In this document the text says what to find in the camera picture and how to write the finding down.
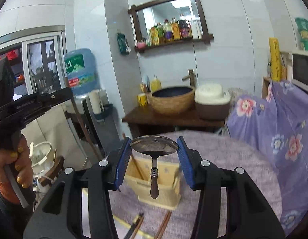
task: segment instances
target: ladle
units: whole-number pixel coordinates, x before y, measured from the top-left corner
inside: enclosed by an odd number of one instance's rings
[[[159,195],[157,158],[170,155],[178,150],[178,145],[172,139],[163,136],[142,136],[131,141],[131,148],[152,157],[151,190],[153,199]]]

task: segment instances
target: yellow nail polish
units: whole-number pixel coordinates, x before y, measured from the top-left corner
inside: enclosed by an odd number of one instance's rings
[[[17,157],[18,157],[18,153],[17,153],[17,152],[11,152],[11,153],[10,153],[10,156],[11,156],[12,158],[17,158]]]

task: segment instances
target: orange sleeve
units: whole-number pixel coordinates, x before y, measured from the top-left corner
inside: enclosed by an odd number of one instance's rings
[[[6,183],[0,182],[0,192],[1,192],[1,195],[9,202],[13,204],[20,204],[20,201],[16,193],[13,191],[13,188],[9,182],[6,182]]]

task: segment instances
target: white lid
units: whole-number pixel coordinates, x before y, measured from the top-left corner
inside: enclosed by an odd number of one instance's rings
[[[230,94],[217,83],[207,83],[195,91],[195,102],[205,105],[223,105],[230,102]]]

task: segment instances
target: pink flower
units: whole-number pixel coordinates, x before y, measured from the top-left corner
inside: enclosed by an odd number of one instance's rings
[[[301,143],[301,139],[302,139],[301,134],[298,134],[296,138],[294,136],[290,138],[289,150],[285,155],[286,160],[291,159],[292,161],[295,161],[298,159],[298,154],[300,154],[303,149],[303,144]]]
[[[268,87],[268,95],[266,97],[267,102],[271,102],[272,99],[272,84]]]
[[[239,99],[237,101],[237,115],[243,116],[246,114],[247,117],[250,117],[253,112],[253,108],[256,107],[256,102],[251,99]]]

